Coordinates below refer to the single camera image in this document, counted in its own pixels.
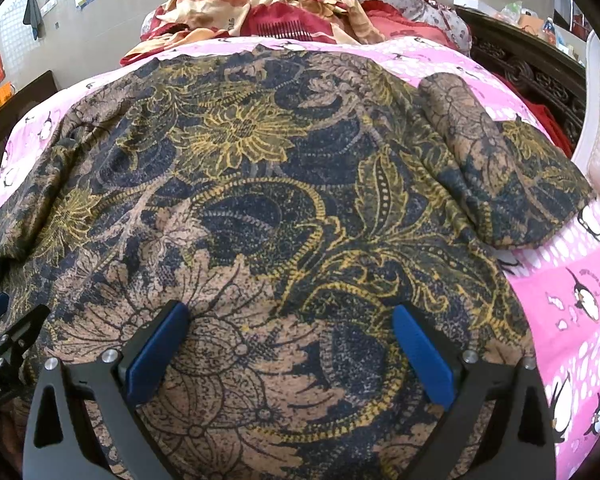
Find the dark carved wooden headboard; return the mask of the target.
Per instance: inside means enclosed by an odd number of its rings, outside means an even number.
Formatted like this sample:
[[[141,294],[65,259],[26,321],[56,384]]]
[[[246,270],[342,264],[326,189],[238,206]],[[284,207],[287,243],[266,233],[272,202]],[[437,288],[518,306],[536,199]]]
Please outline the dark carved wooden headboard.
[[[585,68],[513,25],[460,6],[456,13],[471,32],[474,61],[504,78],[523,98],[546,106],[575,148],[585,116]]]

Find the dark hanging cloth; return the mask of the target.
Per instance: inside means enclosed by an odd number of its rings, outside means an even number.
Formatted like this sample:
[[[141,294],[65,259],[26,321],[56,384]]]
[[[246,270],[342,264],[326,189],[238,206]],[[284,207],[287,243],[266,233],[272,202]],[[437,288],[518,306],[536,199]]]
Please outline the dark hanging cloth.
[[[38,0],[27,0],[22,24],[29,26],[34,40],[39,40],[43,33],[43,17]]]

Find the clutter on shelf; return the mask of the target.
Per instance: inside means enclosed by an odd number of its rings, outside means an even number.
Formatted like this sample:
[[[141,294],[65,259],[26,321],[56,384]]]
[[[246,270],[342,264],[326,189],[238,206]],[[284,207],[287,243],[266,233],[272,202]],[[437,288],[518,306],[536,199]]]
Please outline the clutter on shelf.
[[[535,11],[525,8],[521,1],[507,3],[502,10],[496,10],[481,0],[453,0],[453,4],[457,9],[476,11],[516,26],[529,35],[549,42],[563,54],[585,65],[585,41],[573,35],[568,28],[560,26],[554,18],[540,18]]]

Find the pink penguin bed sheet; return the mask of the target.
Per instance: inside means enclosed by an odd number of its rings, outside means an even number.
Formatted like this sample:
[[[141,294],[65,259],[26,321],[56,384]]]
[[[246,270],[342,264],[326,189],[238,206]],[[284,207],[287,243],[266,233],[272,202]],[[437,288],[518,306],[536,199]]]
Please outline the pink penguin bed sheet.
[[[409,84],[437,72],[457,74],[495,120],[539,119],[503,81],[464,54],[433,41],[403,37],[376,46],[343,46],[265,37],[204,40],[160,53],[201,58],[251,51],[349,53],[379,64]],[[571,477],[600,436],[600,202],[585,209],[538,249],[515,250],[509,281],[524,300],[540,358],[547,400],[555,407],[558,478]]]

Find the red orange crumpled blanket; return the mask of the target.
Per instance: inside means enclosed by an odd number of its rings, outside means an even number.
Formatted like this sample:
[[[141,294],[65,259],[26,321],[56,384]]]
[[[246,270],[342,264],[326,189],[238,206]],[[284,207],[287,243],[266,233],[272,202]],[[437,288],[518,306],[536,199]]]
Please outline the red orange crumpled blanket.
[[[463,51],[450,22],[407,18],[382,0],[168,0],[154,11],[130,65],[183,44],[230,37],[272,37],[321,44],[380,44],[419,37]]]

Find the brown batik floral garment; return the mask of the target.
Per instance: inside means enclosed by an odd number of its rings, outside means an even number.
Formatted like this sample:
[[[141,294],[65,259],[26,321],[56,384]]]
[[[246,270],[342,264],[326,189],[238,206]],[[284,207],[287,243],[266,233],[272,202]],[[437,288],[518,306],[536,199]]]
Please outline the brown batik floral garment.
[[[411,304],[461,349],[534,352],[498,262],[594,200],[460,76],[349,53],[155,60],[69,108],[0,208],[23,363],[94,360],[171,300],[189,330],[140,420],[184,479],[396,479],[442,413],[394,336]]]

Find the dark wooden furniture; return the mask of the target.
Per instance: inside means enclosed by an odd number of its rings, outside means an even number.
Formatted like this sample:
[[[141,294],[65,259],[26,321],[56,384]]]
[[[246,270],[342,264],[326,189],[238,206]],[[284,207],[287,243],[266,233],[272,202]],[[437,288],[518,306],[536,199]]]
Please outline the dark wooden furniture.
[[[0,107],[0,148],[6,146],[6,139],[18,120],[57,91],[53,72],[46,70],[2,105]]]

